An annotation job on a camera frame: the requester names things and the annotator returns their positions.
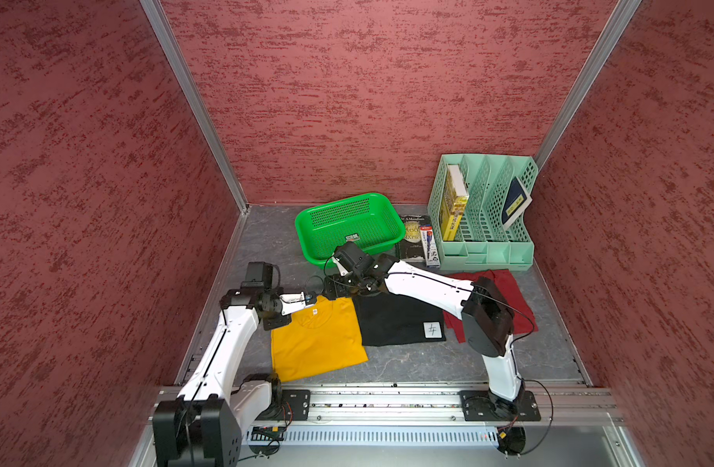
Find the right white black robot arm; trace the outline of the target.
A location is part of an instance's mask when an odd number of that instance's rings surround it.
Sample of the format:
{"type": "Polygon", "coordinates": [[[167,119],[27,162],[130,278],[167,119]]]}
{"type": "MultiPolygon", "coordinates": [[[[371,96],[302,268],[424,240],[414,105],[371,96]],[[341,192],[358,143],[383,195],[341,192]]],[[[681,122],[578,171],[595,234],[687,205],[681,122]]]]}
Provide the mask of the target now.
{"type": "Polygon", "coordinates": [[[466,344],[483,357],[491,399],[507,404],[522,399],[524,379],[514,354],[514,319],[519,311],[494,283],[484,277],[470,281],[441,276],[388,254],[375,258],[353,242],[337,247],[330,261],[339,273],[326,281],[328,298],[380,292],[446,311],[461,321],[466,344]]]}

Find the green plastic basket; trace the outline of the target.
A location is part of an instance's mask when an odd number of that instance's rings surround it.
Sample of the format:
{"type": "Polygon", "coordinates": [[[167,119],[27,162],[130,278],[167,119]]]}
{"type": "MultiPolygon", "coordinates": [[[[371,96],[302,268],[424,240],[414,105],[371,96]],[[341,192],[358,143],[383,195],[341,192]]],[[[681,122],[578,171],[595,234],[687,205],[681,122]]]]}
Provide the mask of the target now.
{"type": "Polygon", "coordinates": [[[308,208],[296,217],[295,228],[304,258],[327,268],[333,266],[335,250],[347,242],[378,255],[391,250],[406,234],[404,221],[390,200],[378,193],[308,208]]]}

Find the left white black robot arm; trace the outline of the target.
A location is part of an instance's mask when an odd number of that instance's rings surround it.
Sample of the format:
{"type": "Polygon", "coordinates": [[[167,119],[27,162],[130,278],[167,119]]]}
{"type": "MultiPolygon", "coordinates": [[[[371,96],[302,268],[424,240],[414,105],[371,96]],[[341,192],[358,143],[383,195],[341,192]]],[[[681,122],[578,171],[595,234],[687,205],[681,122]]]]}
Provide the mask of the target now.
{"type": "Polygon", "coordinates": [[[158,466],[236,466],[244,435],[261,414],[281,416],[281,381],[275,374],[234,381],[261,323],[287,324],[275,265],[250,263],[242,284],[220,299],[210,344],[175,399],[158,404],[152,428],[158,466]]]}

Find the black t-shirt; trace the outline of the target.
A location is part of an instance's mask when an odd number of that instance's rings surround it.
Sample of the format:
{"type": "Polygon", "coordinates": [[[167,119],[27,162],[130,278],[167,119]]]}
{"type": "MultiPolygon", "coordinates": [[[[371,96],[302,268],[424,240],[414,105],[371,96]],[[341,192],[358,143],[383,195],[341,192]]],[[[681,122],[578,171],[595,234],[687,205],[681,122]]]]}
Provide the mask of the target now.
{"type": "Polygon", "coordinates": [[[353,299],[364,346],[444,342],[444,311],[417,299],[392,294],[353,299]]]}

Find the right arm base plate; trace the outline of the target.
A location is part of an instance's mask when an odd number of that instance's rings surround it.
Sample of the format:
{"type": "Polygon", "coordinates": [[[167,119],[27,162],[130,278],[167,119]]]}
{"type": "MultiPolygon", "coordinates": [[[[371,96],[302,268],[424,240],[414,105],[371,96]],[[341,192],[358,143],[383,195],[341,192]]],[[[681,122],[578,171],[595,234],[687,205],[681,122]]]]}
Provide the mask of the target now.
{"type": "Polygon", "coordinates": [[[507,401],[488,390],[462,390],[458,392],[460,407],[466,421],[510,423],[538,422],[540,410],[531,391],[522,390],[513,401],[507,401]]]}

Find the yellow t-shirt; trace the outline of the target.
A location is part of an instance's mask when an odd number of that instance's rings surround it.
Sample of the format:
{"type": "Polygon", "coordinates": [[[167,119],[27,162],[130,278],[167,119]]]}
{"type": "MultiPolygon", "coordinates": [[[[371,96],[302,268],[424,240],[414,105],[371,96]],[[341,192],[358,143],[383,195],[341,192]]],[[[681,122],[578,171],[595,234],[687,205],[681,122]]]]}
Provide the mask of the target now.
{"type": "Polygon", "coordinates": [[[271,332],[271,363],[283,383],[369,361],[354,303],[323,297],[292,314],[292,322],[271,332]]]}

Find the red t-shirt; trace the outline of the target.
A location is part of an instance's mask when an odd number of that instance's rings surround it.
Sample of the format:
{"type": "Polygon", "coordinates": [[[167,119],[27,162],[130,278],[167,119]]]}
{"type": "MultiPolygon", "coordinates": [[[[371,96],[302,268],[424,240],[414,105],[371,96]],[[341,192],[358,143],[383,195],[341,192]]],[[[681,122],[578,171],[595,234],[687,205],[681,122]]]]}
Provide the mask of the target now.
{"type": "Polygon", "coordinates": [[[477,281],[480,278],[491,280],[499,290],[505,301],[511,305],[515,311],[514,315],[514,335],[525,336],[538,331],[538,325],[534,313],[518,286],[510,270],[484,270],[483,272],[458,272],[451,274],[451,278],[477,281]]]}

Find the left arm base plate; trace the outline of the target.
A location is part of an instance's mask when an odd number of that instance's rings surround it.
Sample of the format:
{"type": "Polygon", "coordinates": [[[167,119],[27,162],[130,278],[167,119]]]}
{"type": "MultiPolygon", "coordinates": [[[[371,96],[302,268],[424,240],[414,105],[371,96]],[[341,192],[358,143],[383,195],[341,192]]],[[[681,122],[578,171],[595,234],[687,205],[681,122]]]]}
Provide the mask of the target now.
{"type": "Polygon", "coordinates": [[[274,401],[267,410],[263,411],[256,420],[281,421],[307,421],[310,415],[311,392],[306,389],[283,389],[281,396],[274,401]]]}

